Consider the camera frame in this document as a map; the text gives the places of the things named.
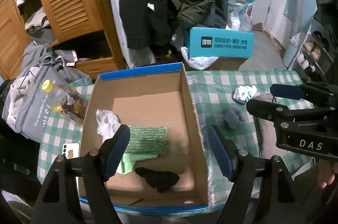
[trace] blue gripper pad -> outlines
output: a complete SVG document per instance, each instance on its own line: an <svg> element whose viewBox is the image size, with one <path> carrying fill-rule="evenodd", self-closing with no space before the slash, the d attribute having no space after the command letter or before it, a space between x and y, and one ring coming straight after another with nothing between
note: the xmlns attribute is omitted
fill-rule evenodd
<svg viewBox="0 0 338 224"><path fill-rule="evenodd" d="M231 150L234 146L234 143L231 140L225 139L217 126L210 126L207 128L207 130L209 144L216 157L222 175L232 181L232 179L234 178L234 170L237 167L237 156L234 153L234 150ZM229 141L230 145L227 148L230 154L225 149L220 137L223 138L222 140L225 141L225 143Z"/></svg>
<svg viewBox="0 0 338 224"><path fill-rule="evenodd" d="M305 93L300 86L273 84L270 93L275 97L282 97L293 100L305 99Z"/></svg>
<svg viewBox="0 0 338 224"><path fill-rule="evenodd" d="M108 181L109 178L115 175L117 167L119 166L124 151L126 150L130 140L130 129L126 125L121 125L112 139L118 137L113 149L107 157L105 164L104 178Z"/></svg>

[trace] white phone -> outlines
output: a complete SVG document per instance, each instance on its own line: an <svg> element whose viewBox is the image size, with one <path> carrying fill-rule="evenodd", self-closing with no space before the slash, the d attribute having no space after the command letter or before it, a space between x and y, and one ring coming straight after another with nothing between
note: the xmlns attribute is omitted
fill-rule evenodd
<svg viewBox="0 0 338 224"><path fill-rule="evenodd" d="M64 143L62 146L62 154L67 158L77 158L80 155L79 143ZM76 186L79 189L79 178L76 177Z"/></svg>

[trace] gray sock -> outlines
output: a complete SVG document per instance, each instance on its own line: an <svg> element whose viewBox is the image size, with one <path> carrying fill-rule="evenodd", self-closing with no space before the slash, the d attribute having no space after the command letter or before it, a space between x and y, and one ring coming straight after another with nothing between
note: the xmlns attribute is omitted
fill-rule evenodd
<svg viewBox="0 0 338 224"><path fill-rule="evenodd" d="M242 115L242 110L238 107L232 107L226 113L224 120L229 125L229 128L234 130L236 129L242 122L245 121L245 118Z"/></svg>

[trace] floor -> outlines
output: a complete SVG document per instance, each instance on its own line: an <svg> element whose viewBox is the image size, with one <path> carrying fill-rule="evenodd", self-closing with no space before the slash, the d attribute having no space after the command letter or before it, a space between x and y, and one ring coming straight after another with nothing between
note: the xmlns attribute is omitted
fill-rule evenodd
<svg viewBox="0 0 338 224"><path fill-rule="evenodd" d="M252 57L242 64L239 70L266 71L272 69L286 69L282 63L280 50L273 42L260 31L253 31L255 40L253 43Z"/></svg>

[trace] wooden wardrobe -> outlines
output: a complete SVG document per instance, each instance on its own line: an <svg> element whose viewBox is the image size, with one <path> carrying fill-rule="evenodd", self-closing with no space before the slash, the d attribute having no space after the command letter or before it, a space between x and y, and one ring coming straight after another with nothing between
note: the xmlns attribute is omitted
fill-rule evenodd
<svg viewBox="0 0 338 224"><path fill-rule="evenodd" d="M41 4L57 38L52 46L98 31L104 33L111 56L77 62L75 68L94 79L102 72L126 68L109 0L41 0ZM2 46L0 43L0 76L9 79L18 75L22 53L30 37L24 30L24 21L14 0L0 0L0 13L0 42L8 40L10 44Z"/></svg>

